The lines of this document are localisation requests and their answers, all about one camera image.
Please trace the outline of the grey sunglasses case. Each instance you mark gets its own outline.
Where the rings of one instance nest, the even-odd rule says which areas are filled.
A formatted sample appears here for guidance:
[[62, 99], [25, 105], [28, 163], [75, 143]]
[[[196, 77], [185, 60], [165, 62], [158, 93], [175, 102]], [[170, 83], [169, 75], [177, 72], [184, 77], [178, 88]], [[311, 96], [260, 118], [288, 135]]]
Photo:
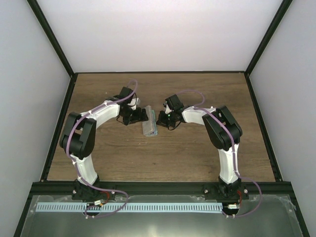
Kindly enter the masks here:
[[145, 110], [148, 120], [142, 122], [143, 135], [146, 137], [156, 136], [158, 134], [158, 130], [156, 125], [155, 111], [150, 105], [146, 106]]

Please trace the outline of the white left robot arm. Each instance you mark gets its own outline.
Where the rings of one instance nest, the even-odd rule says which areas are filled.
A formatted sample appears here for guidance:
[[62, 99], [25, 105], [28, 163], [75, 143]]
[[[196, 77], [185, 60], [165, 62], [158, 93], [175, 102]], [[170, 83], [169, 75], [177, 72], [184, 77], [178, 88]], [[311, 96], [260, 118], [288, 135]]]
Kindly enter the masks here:
[[89, 199], [96, 199], [101, 193], [101, 187], [97, 184], [99, 176], [92, 162], [96, 130], [114, 118], [122, 118], [124, 125], [149, 120], [146, 109], [139, 107], [139, 99], [106, 100], [89, 111], [71, 112], [60, 137], [60, 147], [71, 159], [77, 181], [84, 185], [83, 193]]

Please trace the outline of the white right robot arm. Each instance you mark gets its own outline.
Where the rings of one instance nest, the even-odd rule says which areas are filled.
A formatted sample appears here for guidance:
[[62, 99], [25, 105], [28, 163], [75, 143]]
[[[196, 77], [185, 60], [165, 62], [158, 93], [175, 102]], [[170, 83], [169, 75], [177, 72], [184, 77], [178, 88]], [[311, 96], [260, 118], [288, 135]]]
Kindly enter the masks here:
[[158, 115], [157, 125], [173, 130], [181, 123], [204, 125], [212, 145], [218, 150], [220, 173], [218, 189], [223, 198], [236, 195], [241, 186], [237, 151], [242, 129], [227, 107], [198, 108], [190, 106], [177, 111], [168, 106]]

